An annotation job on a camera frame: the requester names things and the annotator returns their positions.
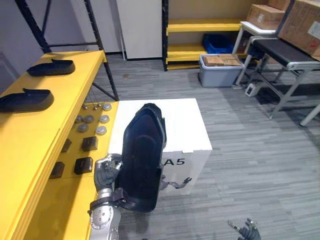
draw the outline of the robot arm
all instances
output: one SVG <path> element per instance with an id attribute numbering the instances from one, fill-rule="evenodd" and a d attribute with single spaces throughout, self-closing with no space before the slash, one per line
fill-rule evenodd
<path id="1" fill-rule="evenodd" d="M 170 181 L 169 184 L 172 185 L 173 187 L 175 187 L 175 189 L 182 189 L 182 188 L 184 188 L 184 187 L 187 185 L 187 183 L 189 183 L 191 180 L 192 180 L 192 178 L 187 177 L 187 178 L 183 181 L 183 183 L 181 183 L 181 184 L 178 184 L 178 183 L 175 182 L 175 181 Z"/>
<path id="2" fill-rule="evenodd" d="M 230 220 L 227 221 L 228 225 L 242 235 L 238 240 L 261 240 L 260 233 L 257 229 L 257 223 L 247 218 L 245 224 L 247 227 L 238 227 Z"/>
<path id="3" fill-rule="evenodd" d="M 96 200 L 90 204 L 90 240 L 118 240 L 118 226 L 121 218 L 117 201 L 122 198 L 115 194 L 112 183 L 122 166 L 121 155 L 108 154 L 95 163 L 94 185 Z"/>

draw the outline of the black square block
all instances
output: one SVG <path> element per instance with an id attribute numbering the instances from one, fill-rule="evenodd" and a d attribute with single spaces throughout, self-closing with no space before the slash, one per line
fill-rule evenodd
<path id="1" fill-rule="evenodd" d="M 82 141 L 81 148 L 83 151 L 88 152 L 98 149 L 98 138 L 96 136 L 85 137 Z"/>
<path id="2" fill-rule="evenodd" d="M 65 142 L 64 142 L 64 145 L 63 145 L 62 149 L 61 149 L 61 153 L 66 153 L 66 152 L 68 151 L 68 149 L 69 149 L 69 147 L 70 147 L 71 144 L 72 144 L 72 141 L 70 141 L 70 139 L 67 138 L 67 139 L 65 140 Z"/>
<path id="3" fill-rule="evenodd" d="M 91 173 L 93 159 L 91 157 L 82 157 L 75 160 L 74 173 L 77 175 Z"/>
<path id="4" fill-rule="evenodd" d="M 64 172 L 65 164 L 62 161 L 57 161 L 54 164 L 54 167 L 51 171 L 49 179 L 57 179 L 62 177 L 62 173 Z"/>

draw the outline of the small white device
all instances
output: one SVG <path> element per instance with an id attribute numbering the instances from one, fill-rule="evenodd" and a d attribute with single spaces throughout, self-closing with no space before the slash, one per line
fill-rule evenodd
<path id="1" fill-rule="evenodd" d="M 263 85 L 264 85 L 263 82 L 250 83 L 245 90 L 245 95 L 247 95 L 248 97 L 254 97 L 255 95 L 258 94 L 259 90 Z"/>

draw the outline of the metal knob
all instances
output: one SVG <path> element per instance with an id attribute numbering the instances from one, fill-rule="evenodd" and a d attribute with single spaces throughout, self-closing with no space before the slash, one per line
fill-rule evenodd
<path id="1" fill-rule="evenodd" d="M 95 133 L 98 135 L 105 135 L 107 132 L 107 128 L 105 126 L 98 126 L 95 130 Z"/>
<path id="2" fill-rule="evenodd" d="M 99 121 L 100 123 L 103 123 L 103 124 L 106 124 L 107 122 L 109 122 L 110 118 L 108 115 L 102 115 L 100 118 L 99 118 Z"/>
<path id="3" fill-rule="evenodd" d="M 104 105 L 102 106 L 102 109 L 103 109 L 104 111 L 110 111 L 110 110 L 112 109 L 112 106 L 111 106 L 110 103 L 107 103 L 107 104 L 104 104 Z"/>
<path id="4" fill-rule="evenodd" d="M 78 123 L 81 123 L 82 122 L 82 116 L 81 115 L 78 115 L 76 116 L 75 120 L 74 120 L 74 123 L 78 124 Z"/>
<path id="5" fill-rule="evenodd" d="M 92 123 L 93 121 L 95 120 L 94 116 L 92 115 L 87 115 L 83 118 L 83 121 L 86 123 L 86 124 L 90 124 Z"/>
<path id="6" fill-rule="evenodd" d="M 79 133 L 84 133 L 89 129 L 89 126 L 86 123 L 82 123 L 77 127 Z"/>

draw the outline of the white cardboard box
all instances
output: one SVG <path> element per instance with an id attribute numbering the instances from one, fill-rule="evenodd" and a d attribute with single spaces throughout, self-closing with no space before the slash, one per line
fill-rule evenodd
<path id="1" fill-rule="evenodd" d="M 165 118 L 167 140 L 162 153 L 164 168 L 159 195 L 188 195 L 212 151 L 195 98 L 120 101 L 108 153 L 122 153 L 125 129 L 147 103 L 156 104 Z M 183 183 L 187 178 L 192 180 Z"/>

